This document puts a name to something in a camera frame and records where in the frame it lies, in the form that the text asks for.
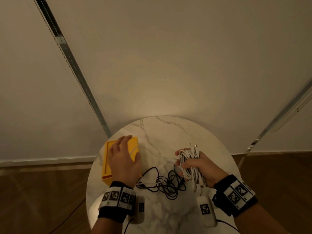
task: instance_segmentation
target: black cable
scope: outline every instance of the black cable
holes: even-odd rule
[[[128,222],[127,226],[126,226],[126,229],[124,230],[124,234],[126,234],[126,230],[127,230],[129,224],[130,224],[132,221],[133,221],[133,218],[131,218],[131,219],[129,220],[129,222]]]
[[[52,232],[54,232],[57,228],[59,228],[63,223],[65,223],[65,221],[67,219],[69,219],[69,217],[79,208],[80,205],[82,205],[82,203],[85,201],[85,198],[84,200],[74,209],[74,211],[60,224],[58,225],[56,228],[54,228],[51,232],[49,232],[48,234],[51,234]]]
[[[238,231],[237,228],[233,227],[231,224],[228,224],[227,222],[224,222],[224,221],[222,221],[222,220],[220,220],[220,219],[217,219],[216,221],[217,221],[217,222],[225,223],[225,224],[229,225],[230,227],[234,228],[236,231]]]
[[[156,185],[147,187],[146,185],[144,185],[144,183],[140,182],[140,180],[146,173],[148,173],[152,169],[156,169],[157,171]],[[138,184],[136,185],[137,188],[147,189],[150,192],[154,193],[160,191],[164,193],[169,200],[175,200],[177,198],[178,191],[186,191],[185,180],[183,177],[180,177],[179,174],[175,171],[175,165],[174,169],[168,173],[167,177],[160,176],[159,171],[156,167],[148,169],[145,173],[143,173],[142,177],[138,180]]]

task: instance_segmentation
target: wooden floor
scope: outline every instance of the wooden floor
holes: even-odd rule
[[[49,234],[81,203],[53,234],[89,233],[89,171],[83,164],[0,169],[1,233]],[[247,156],[241,175],[291,234],[312,233],[312,154]]]

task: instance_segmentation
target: marble table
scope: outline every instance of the marble table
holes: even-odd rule
[[[191,121],[172,117],[154,116],[135,121],[116,132],[109,140],[116,140],[123,135],[132,134],[138,137],[139,149],[142,156],[143,170],[157,167],[160,175],[167,176],[173,169],[176,156],[174,152],[189,147],[192,142],[197,144],[213,162],[219,167],[240,177],[239,170],[228,150],[208,130]],[[93,202],[104,193],[107,185],[101,180],[104,148],[93,162],[86,191],[86,206],[90,222],[90,207]],[[151,171],[142,178],[142,182],[153,183],[156,180],[156,171]],[[152,193],[135,188],[137,194],[145,197],[145,220],[142,224],[130,224],[127,234],[169,234],[169,233],[237,233],[223,223],[215,228],[204,228],[200,223],[199,210],[196,206],[190,182],[187,190],[179,192],[175,200],[169,200],[165,194]],[[215,190],[206,188],[204,193],[210,198]],[[215,209],[217,219],[224,220],[235,226],[233,217],[228,217],[220,209]]]

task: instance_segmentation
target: forearm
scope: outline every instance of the forearm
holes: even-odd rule
[[[265,211],[259,204],[234,218],[235,224],[241,234],[287,234],[288,232]]]
[[[122,224],[108,218],[98,218],[91,234],[121,234]]]

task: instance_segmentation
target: white wall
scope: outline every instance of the white wall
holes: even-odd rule
[[[47,0],[112,133],[190,119],[231,153],[309,81],[312,0]]]
[[[0,166],[88,157],[107,137],[33,0],[0,0]]]
[[[312,151],[312,100],[280,130],[268,132],[252,152]]]

